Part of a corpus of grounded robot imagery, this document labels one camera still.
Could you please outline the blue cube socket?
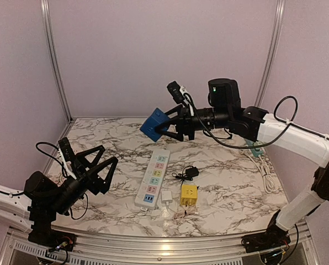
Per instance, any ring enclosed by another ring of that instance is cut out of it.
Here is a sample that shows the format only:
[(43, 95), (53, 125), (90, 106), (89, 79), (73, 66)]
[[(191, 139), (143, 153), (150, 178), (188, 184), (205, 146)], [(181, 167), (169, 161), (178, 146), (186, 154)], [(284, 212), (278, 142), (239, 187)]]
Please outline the blue cube socket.
[(162, 110), (156, 108), (141, 125), (140, 131), (152, 141), (157, 142), (161, 138), (161, 134), (155, 132), (155, 127), (168, 120), (169, 117)]

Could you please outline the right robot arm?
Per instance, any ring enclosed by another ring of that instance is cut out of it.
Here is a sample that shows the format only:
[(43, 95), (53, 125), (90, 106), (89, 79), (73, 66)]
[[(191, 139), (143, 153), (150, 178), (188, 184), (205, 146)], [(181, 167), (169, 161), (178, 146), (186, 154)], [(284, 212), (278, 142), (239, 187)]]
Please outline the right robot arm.
[(273, 247), (299, 220), (313, 213), (323, 202), (329, 201), (329, 135), (314, 132), (293, 122), (283, 120), (276, 113), (250, 106), (243, 108), (234, 79), (216, 78), (208, 82), (210, 108), (197, 109), (191, 95), (173, 81), (167, 89), (178, 104), (166, 112), (176, 116), (155, 126), (155, 132), (178, 141), (193, 140), (195, 132), (227, 129), (230, 133), (262, 147), (276, 145), (315, 163), (314, 182), (271, 219), (261, 242)]

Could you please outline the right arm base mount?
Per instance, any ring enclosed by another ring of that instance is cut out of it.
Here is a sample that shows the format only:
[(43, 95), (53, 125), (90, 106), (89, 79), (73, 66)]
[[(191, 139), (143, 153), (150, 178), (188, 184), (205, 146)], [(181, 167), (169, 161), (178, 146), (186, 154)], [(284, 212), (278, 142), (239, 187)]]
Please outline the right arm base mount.
[(260, 232), (243, 236), (241, 245), (245, 248), (247, 253), (252, 253), (288, 245), (290, 242), (290, 237), (287, 234)]

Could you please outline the white multicolour power strip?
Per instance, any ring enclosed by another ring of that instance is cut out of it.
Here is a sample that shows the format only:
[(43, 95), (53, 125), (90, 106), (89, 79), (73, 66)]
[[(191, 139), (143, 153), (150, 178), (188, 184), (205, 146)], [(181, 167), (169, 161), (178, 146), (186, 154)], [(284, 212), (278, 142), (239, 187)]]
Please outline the white multicolour power strip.
[(155, 209), (166, 175), (170, 154), (168, 150), (158, 149), (153, 151), (135, 197), (134, 204), (136, 206), (150, 210)]

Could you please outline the left aluminium frame post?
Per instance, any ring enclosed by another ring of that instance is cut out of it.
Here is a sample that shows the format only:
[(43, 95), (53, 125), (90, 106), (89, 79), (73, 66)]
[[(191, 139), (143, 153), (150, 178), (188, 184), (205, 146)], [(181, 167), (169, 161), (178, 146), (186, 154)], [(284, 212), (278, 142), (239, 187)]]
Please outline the left aluminium frame post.
[(46, 35), (46, 43), (47, 43), (47, 48), (49, 51), (49, 56), (50, 56), (52, 71), (53, 71), (55, 82), (56, 82), (57, 91), (59, 94), (61, 106), (62, 106), (64, 115), (66, 117), (66, 120), (70, 123), (73, 121), (73, 117), (71, 115), (71, 111), (70, 111), (70, 108), (69, 108), (69, 105), (67, 102), (66, 92), (64, 89), (62, 76), (61, 76), (61, 72), (60, 72), (60, 67), (59, 67), (59, 63), (58, 63), (58, 59), (57, 59), (54, 35), (53, 35), (53, 31), (52, 31), (50, 4), (49, 4), (48, 0), (41, 0), (40, 5), (41, 5), (41, 12), (42, 12), (42, 17), (43, 17), (43, 25), (44, 25), (45, 35)]

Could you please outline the aluminium frame post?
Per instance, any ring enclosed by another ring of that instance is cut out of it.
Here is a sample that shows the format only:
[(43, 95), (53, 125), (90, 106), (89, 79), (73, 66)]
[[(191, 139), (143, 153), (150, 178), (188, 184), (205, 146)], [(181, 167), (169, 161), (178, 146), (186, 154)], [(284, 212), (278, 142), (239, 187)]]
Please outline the aluminium frame post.
[(277, 54), (280, 36), (283, 27), (283, 18), (285, 13), (286, 0), (278, 0), (275, 8), (274, 22), (272, 28), (272, 35), (270, 39), (269, 49), (267, 53), (267, 59), (264, 65), (262, 78), (259, 83), (259, 89), (257, 92), (254, 106), (261, 108), (264, 100), (264, 96), (267, 92), (270, 74), (272, 72), (274, 60)]
[(71, 111), (70, 111), (70, 108), (69, 108), (69, 105), (67, 102), (66, 92), (64, 89), (62, 76), (61, 76), (61, 72), (60, 72), (60, 67), (59, 67), (59, 63), (58, 63), (58, 59), (57, 59), (54, 35), (53, 35), (53, 31), (52, 31), (50, 4), (49, 4), (48, 0), (41, 0), (40, 5), (41, 5), (41, 12), (42, 12), (42, 17), (43, 17), (43, 25), (44, 25), (45, 35), (46, 35), (46, 43), (47, 43), (47, 48), (49, 51), (49, 56), (50, 56), (52, 71), (53, 71), (55, 82), (56, 82), (57, 91), (59, 94), (61, 106), (62, 106), (64, 115), (66, 117), (66, 120), (70, 123), (73, 121), (73, 117), (71, 115)]

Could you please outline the front aluminium rail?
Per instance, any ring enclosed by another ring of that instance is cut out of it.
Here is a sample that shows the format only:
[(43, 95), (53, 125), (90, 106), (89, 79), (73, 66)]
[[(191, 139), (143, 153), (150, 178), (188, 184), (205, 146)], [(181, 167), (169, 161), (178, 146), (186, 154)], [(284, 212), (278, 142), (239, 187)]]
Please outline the front aluminium rail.
[[(271, 250), (247, 253), (239, 233), (204, 237), (145, 237), (112, 235), (64, 229), (56, 230), (76, 235), (73, 251), (68, 252), (67, 264), (263, 264), (260, 256)], [(298, 224), (299, 244), (283, 264), (321, 264), (306, 222)], [(63, 262), (65, 254), (45, 257), (46, 247), (27, 240), (27, 234), (9, 228), (0, 250), (0, 264), (13, 264), (18, 254), (27, 264), (40, 259)]]

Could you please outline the teal power strip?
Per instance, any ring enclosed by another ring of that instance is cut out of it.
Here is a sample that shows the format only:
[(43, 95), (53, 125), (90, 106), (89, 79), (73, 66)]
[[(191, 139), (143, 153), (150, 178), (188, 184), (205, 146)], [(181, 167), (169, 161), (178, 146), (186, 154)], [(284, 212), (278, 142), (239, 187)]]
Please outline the teal power strip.
[(258, 169), (262, 177), (265, 192), (267, 194), (276, 192), (278, 190), (278, 185), (272, 177), (267, 161), (264, 159), (263, 149), (257, 147), (257, 145), (251, 140), (245, 139), (245, 142), (250, 148), (240, 151), (240, 153), (247, 157)]

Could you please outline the right aluminium frame post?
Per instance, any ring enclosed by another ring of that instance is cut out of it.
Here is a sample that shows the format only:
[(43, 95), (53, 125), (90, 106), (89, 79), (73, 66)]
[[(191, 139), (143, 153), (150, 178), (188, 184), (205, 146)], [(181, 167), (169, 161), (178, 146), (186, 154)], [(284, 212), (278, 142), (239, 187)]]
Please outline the right aluminium frame post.
[(262, 78), (259, 83), (259, 89), (257, 92), (254, 106), (261, 108), (264, 100), (264, 96), (267, 92), (270, 74), (272, 72), (274, 60), (277, 54), (280, 36), (283, 27), (283, 18), (285, 13), (286, 0), (278, 0), (275, 8), (274, 22), (272, 28), (272, 35), (270, 39), (269, 49), (267, 53), (267, 59), (264, 65)]

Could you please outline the white usb charger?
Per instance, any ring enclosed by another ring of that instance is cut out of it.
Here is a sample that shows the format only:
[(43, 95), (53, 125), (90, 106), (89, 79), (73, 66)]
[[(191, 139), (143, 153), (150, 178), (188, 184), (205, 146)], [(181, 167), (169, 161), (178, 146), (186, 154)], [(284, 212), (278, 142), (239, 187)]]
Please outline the white usb charger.
[(170, 190), (161, 191), (161, 202), (165, 206), (169, 206), (173, 202), (173, 196)]

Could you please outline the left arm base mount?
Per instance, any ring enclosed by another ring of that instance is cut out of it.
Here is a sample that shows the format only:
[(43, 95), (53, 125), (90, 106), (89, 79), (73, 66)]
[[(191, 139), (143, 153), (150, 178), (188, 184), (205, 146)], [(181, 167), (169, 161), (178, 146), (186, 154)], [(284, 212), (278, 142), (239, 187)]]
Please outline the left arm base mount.
[(68, 232), (62, 232), (57, 230), (48, 230), (48, 231), (35, 231), (33, 230), (28, 235), (28, 241), (42, 245), (48, 248), (56, 248), (58, 245), (63, 242), (67, 242), (65, 249), (70, 252), (73, 250), (76, 235)]

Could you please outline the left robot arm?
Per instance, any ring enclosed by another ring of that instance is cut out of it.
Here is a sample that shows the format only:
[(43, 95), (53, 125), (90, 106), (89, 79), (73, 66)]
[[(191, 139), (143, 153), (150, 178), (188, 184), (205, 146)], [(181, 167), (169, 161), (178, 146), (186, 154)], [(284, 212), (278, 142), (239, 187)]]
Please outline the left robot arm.
[(72, 205), (86, 196), (86, 191), (105, 194), (118, 159), (113, 156), (101, 161), (105, 151), (102, 145), (74, 153), (66, 138), (59, 141), (57, 149), (62, 171), (67, 174), (64, 182), (57, 185), (36, 171), (26, 180), (21, 192), (0, 185), (0, 218), (28, 233), (30, 242), (48, 247), (66, 243), (72, 248), (76, 236), (54, 230), (51, 224), (57, 215), (68, 215)]

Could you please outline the black power adapter with cable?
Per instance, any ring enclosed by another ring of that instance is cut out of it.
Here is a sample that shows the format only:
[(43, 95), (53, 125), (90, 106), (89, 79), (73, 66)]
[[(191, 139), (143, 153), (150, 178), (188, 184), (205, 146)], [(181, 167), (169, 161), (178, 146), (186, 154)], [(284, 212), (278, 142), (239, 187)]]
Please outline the black power adapter with cable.
[(194, 184), (194, 178), (199, 175), (199, 170), (194, 166), (186, 166), (181, 173), (172, 173), (172, 177), (179, 180), (181, 187), (184, 184)]

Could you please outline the yellow cube socket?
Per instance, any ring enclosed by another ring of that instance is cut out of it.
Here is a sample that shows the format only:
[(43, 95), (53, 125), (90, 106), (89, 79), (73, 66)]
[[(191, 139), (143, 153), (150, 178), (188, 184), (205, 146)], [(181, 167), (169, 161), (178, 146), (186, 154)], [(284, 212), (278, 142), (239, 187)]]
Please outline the yellow cube socket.
[(198, 187), (196, 185), (182, 185), (179, 204), (181, 206), (194, 206), (198, 200)]

